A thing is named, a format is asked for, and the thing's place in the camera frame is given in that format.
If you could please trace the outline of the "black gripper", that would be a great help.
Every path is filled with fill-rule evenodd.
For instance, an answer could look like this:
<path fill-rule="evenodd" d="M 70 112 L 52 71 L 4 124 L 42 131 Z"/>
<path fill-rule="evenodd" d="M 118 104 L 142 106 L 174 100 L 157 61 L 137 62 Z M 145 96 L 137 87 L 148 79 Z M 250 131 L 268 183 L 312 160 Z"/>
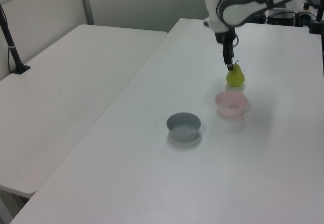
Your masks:
<path fill-rule="evenodd" d="M 217 43 L 223 46 L 222 54 L 224 63 L 228 70 L 233 70 L 233 41 L 236 39 L 237 35 L 234 28 L 229 29 L 226 32 L 216 32 L 215 38 Z"/>

